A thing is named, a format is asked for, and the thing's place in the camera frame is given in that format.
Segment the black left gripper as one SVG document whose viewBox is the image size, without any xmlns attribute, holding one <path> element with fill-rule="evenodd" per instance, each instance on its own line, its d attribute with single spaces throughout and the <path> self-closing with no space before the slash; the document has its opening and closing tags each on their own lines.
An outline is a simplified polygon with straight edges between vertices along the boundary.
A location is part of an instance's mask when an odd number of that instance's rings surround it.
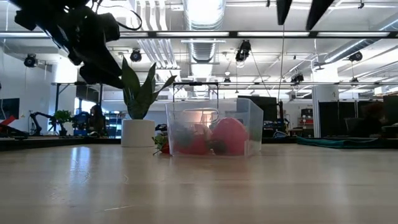
<svg viewBox="0 0 398 224">
<path fill-rule="evenodd" d="M 80 76 L 87 84 L 106 84 L 123 89 L 122 70 L 105 46 L 100 16 L 87 1 L 10 0 L 19 9 L 15 23 L 28 29 L 41 28 L 73 63 L 84 64 Z"/>
</svg>

